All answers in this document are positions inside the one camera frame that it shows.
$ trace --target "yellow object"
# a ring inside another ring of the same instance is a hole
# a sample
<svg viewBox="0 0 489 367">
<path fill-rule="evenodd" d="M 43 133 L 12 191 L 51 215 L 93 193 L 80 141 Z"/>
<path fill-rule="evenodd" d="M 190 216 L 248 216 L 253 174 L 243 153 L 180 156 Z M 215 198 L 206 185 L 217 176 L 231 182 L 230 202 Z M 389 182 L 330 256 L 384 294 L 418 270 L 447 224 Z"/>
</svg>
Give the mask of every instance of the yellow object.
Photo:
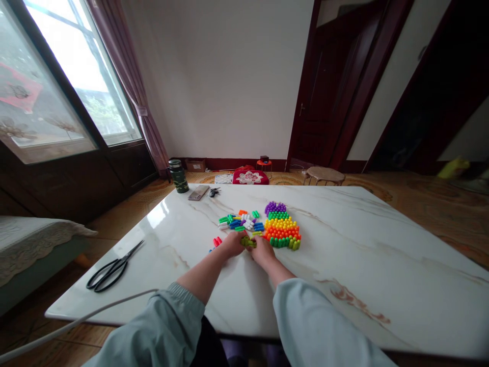
<svg viewBox="0 0 489 367">
<path fill-rule="evenodd" d="M 448 162 L 438 174 L 439 178 L 449 179 L 459 177 L 467 168 L 470 167 L 470 162 L 458 157 L 451 162 Z"/>
</svg>

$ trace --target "curtain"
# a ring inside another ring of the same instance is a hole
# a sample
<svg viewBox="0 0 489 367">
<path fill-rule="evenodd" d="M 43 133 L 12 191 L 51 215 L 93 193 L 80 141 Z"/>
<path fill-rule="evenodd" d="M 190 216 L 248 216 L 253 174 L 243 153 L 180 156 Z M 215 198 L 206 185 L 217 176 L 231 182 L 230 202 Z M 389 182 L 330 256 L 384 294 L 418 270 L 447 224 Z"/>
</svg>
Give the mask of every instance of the curtain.
<svg viewBox="0 0 489 367">
<path fill-rule="evenodd" d="M 121 83 L 134 104 L 143 135 L 160 176 L 166 176 L 168 155 L 147 105 L 146 91 L 138 68 L 120 0 L 87 1 L 100 37 Z"/>
</svg>

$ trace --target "patterned carpet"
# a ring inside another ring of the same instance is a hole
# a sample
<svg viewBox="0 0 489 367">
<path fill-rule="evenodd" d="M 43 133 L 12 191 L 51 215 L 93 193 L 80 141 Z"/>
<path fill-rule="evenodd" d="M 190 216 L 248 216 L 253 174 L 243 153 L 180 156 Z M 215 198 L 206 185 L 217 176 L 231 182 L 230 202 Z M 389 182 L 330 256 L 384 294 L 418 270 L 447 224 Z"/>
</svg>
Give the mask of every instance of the patterned carpet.
<svg viewBox="0 0 489 367">
<path fill-rule="evenodd" d="M 217 174 L 187 173 L 188 182 L 213 184 Z M 271 185 L 302 185 L 300 171 L 267 173 Z M 448 185 L 434 177 L 401 172 L 347 175 L 344 186 L 361 186 L 417 222 L 466 257 L 489 270 L 489 197 Z M 143 219 L 172 190 L 167 181 L 156 180 L 93 221 L 97 230 L 90 239 L 87 257 L 97 261 L 132 227 Z M 0 319 L 0 353 L 15 349 L 65 325 L 46 319 L 44 311 L 84 270 L 68 265 Z M 112 327 L 80 325 L 71 332 L 37 348 L 5 366 L 78 366 L 96 354 Z M 429 362 L 426 359 L 396 360 L 401 366 L 454 366 L 462 364 Z"/>
</svg>

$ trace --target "white wall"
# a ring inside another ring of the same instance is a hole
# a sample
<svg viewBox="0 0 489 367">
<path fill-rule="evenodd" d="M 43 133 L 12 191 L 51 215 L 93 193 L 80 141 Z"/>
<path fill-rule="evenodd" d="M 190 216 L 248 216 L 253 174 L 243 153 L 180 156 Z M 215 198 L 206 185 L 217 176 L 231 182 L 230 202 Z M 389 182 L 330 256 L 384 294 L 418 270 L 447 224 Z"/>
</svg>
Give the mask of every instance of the white wall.
<svg viewBox="0 0 489 367">
<path fill-rule="evenodd" d="M 370 158 L 450 0 L 415 0 L 351 147 L 348 160 Z"/>
<path fill-rule="evenodd" d="M 313 0 L 126 0 L 170 156 L 286 159 Z"/>
<path fill-rule="evenodd" d="M 338 9 L 342 5 L 349 4 L 365 4 L 372 0 L 326 0 L 321 1 L 321 6 L 319 8 L 319 15 L 317 18 L 317 26 L 323 25 L 338 16 Z"/>
<path fill-rule="evenodd" d="M 489 158 L 489 97 L 467 120 L 438 160 L 451 161 L 458 156 L 471 162 L 484 162 Z"/>
</svg>

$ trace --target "thermos bottle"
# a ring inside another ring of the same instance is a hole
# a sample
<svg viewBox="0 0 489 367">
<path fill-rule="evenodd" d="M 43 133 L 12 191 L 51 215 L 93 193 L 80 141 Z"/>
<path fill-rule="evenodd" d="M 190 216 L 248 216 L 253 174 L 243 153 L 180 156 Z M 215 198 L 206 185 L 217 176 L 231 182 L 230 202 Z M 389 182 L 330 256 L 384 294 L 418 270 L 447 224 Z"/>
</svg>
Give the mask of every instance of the thermos bottle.
<svg viewBox="0 0 489 367">
<path fill-rule="evenodd" d="M 188 191 L 188 183 L 185 178 L 185 171 L 182 167 L 181 160 L 170 160 L 170 173 L 172 174 L 173 183 L 177 189 L 177 193 L 183 194 Z"/>
</svg>

